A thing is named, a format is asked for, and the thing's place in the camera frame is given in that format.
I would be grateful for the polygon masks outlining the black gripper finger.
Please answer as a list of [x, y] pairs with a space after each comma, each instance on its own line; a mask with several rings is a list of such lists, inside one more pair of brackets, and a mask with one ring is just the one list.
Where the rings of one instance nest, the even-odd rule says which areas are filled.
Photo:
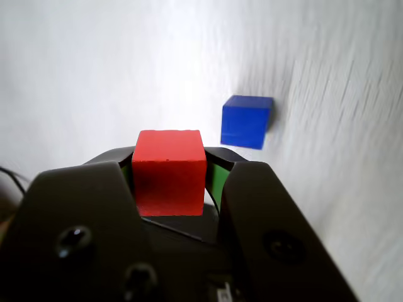
[[117, 162], [37, 176], [1, 244], [1, 300], [157, 300], [152, 252]]

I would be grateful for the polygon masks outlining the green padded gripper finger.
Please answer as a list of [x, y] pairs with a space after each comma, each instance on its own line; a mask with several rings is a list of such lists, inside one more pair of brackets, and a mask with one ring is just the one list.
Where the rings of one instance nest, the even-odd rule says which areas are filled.
[[229, 174], [219, 229], [248, 301], [355, 301], [356, 296], [273, 169], [222, 147], [205, 150]]

